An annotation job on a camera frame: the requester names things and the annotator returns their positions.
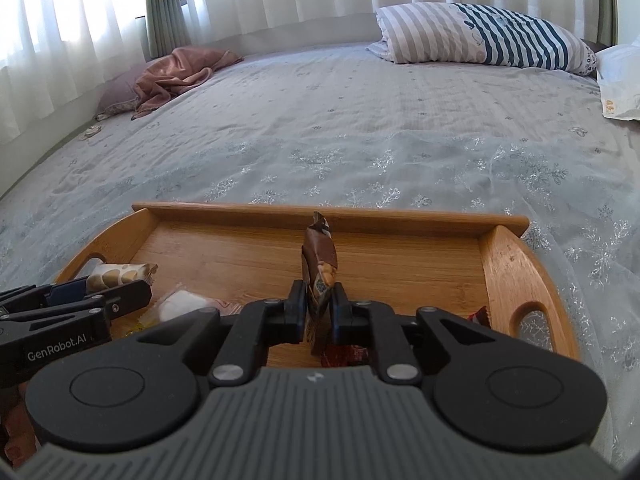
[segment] white pillow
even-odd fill
[[[596,56],[580,38],[540,18],[475,4],[402,4],[376,11],[382,41],[369,50],[394,63],[454,61],[535,66],[589,75]]]
[[[640,120],[640,36],[631,45],[612,46],[597,56],[602,114]]]

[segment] pink blanket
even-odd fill
[[[133,119],[144,117],[174,97],[200,86],[218,69],[242,61],[230,50],[181,46],[146,68],[133,87],[139,97]]]

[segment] bedsheet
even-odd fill
[[[607,385],[594,447],[618,466],[639,449],[640,132],[602,117],[594,80],[348,45],[248,59],[101,124],[0,202],[0,290],[51,280],[138,200],[524,214]],[[521,336],[548,346],[536,315]]]

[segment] gray gripper base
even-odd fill
[[[410,386],[371,368],[263,368],[213,390],[180,430],[151,446],[88,455],[47,444],[26,480],[610,480],[588,446],[525,456],[465,440]]]

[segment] wooden tray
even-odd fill
[[[151,304],[183,283],[192,292],[246,303],[286,297],[301,273],[300,248],[314,208],[269,205],[137,203],[60,272],[76,276],[91,258],[155,263]],[[338,253],[338,280],[353,300],[376,299],[400,314],[430,305],[462,317],[487,306],[494,330],[518,335],[540,310],[554,350],[578,358],[556,288],[520,235],[523,216],[414,210],[322,208]],[[114,336],[142,311],[116,320]],[[269,365],[319,365],[306,344],[280,345]]]

